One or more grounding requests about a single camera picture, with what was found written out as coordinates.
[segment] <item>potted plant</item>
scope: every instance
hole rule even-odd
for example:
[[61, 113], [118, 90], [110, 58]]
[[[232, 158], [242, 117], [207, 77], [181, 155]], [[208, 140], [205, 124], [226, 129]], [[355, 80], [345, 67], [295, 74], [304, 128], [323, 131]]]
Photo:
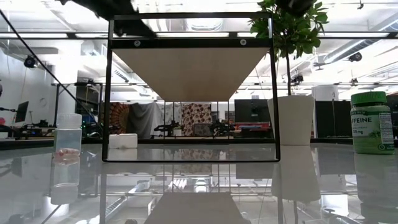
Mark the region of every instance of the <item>potted plant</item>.
[[[292, 96], [290, 59], [295, 54], [299, 58], [303, 53], [312, 54], [313, 48], [321, 44], [319, 32], [328, 23], [328, 16], [322, 2], [314, 5], [300, 17], [284, 11], [275, 3], [276, 0], [262, 0], [258, 3], [261, 12], [269, 12], [273, 17], [273, 39], [275, 61], [286, 59], [287, 65], [287, 96], [278, 98], [280, 143], [282, 145], [310, 144], [314, 99], [312, 96]], [[251, 32], [257, 33], [256, 38], [268, 37], [268, 20], [251, 19]], [[274, 104], [268, 100], [272, 124], [274, 124]]]

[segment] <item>green leaves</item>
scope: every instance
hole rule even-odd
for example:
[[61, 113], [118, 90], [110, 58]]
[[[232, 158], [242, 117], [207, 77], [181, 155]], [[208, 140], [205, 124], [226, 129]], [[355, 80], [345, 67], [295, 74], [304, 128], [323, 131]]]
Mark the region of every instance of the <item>green leaves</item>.
[[319, 8], [321, 8], [321, 6], [322, 6], [322, 2], [318, 2], [315, 5], [313, 5], [313, 8], [314, 9], [319, 9]]
[[[302, 17], [294, 17], [288, 12], [277, 7], [275, 0], [262, 0], [258, 3], [261, 12], [269, 12], [274, 19], [274, 48], [275, 59], [278, 55], [282, 58], [288, 54], [301, 57], [303, 53], [312, 54], [314, 47], [321, 44], [319, 32], [324, 32], [323, 25], [328, 23], [327, 8], [322, 7], [322, 2], [314, 2]], [[256, 38], [268, 37], [268, 20], [251, 19], [251, 33], [257, 33]]]
[[325, 12], [320, 12], [318, 15], [315, 17], [315, 19], [318, 22], [326, 22], [328, 20], [328, 16], [326, 15]]

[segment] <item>white planter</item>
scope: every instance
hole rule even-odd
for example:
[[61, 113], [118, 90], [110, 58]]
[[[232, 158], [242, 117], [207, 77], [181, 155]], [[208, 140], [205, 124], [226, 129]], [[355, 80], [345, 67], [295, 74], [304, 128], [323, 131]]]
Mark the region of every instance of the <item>white planter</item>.
[[[285, 146], [307, 146], [311, 140], [313, 107], [312, 96], [278, 97], [280, 144]], [[272, 130], [275, 135], [274, 102], [268, 100]]]
[[182, 136], [182, 130], [181, 129], [174, 129], [174, 136]]

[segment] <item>wooden panel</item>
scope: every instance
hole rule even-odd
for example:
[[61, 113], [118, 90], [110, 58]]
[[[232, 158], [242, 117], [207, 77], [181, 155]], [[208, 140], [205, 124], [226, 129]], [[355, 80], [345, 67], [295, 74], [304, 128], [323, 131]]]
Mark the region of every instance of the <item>wooden panel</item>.
[[265, 48], [114, 49], [165, 101], [228, 101]]

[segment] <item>supplement bottle label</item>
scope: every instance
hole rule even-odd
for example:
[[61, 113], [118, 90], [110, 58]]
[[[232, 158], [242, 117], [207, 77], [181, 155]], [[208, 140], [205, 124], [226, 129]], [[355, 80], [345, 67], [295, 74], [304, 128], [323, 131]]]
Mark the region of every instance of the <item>supplement bottle label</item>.
[[352, 111], [351, 127], [355, 148], [394, 150], [391, 114], [378, 111]]

